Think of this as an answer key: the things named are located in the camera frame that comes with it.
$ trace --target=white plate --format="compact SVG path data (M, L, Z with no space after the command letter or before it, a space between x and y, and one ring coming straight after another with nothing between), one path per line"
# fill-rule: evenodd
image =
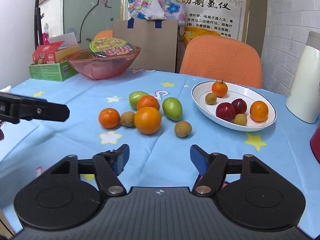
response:
M208 93L211 93L211 87L214 82L215 81L208 81L197 84L194 86L191 92L192 98L196 103L196 106L206 117L210 118L212 121L233 130L245 132L259 131L269 127L275 122L276 110L273 107L273 105L257 92L237 84L226 82L228 86L228 93L223 98L217 98L217 102L215 104L206 104L205 96ZM248 122L246 126L234 124L216 116L216 108L220 103L231 103L233 100L238 98L242 98L247 103L247 111L245 112L245 114L248 118ZM250 117L250 106L255 101L263 101L267 104L269 108L269 115L264 122L256 122L252 120Z

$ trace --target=metal screw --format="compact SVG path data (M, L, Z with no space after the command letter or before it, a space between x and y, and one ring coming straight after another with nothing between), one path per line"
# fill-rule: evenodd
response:
M211 191L211 189L207 186L199 186L196 187L196 192L198 192L199 194L207 194Z
M108 191L111 194L119 194L121 192L123 192L123 187L120 186L111 186L110 188L108 188Z

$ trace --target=frosted glass panel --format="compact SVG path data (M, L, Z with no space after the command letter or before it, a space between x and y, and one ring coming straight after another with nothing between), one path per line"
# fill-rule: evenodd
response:
M111 30L120 19L120 1L64 0L64 33L74 32L80 49L87 49L97 33Z

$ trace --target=white thermos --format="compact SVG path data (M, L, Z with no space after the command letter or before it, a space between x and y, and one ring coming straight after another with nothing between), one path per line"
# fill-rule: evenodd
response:
M320 33L309 32L286 106L307 123L320 114Z

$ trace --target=white wall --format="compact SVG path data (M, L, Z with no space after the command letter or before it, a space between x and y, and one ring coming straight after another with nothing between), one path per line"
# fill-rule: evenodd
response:
M47 23L50 37L63 34L60 4L60 0L47 0L40 5L41 14L44 13L44 17L41 20L42 31L44 31L44 24Z
M30 77L35 0L0 0L0 89Z
M320 0L268 0L264 89L289 94L309 31L320 33Z

